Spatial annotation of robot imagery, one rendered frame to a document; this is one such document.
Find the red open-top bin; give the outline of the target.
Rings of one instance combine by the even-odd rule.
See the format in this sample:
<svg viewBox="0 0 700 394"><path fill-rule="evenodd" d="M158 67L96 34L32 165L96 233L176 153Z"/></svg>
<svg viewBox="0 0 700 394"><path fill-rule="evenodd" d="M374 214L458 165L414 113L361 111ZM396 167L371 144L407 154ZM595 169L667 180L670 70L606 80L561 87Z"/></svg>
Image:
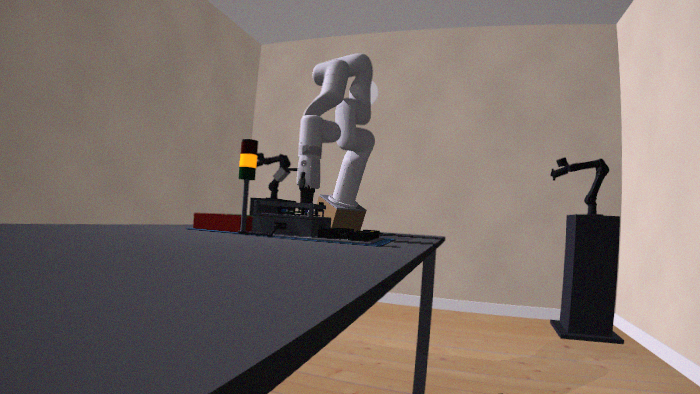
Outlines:
<svg viewBox="0 0 700 394"><path fill-rule="evenodd" d="M193 228L238 232L241 229L241 215L194 213ZM247 216L246 231L252 231L252 216Z"/></svg>

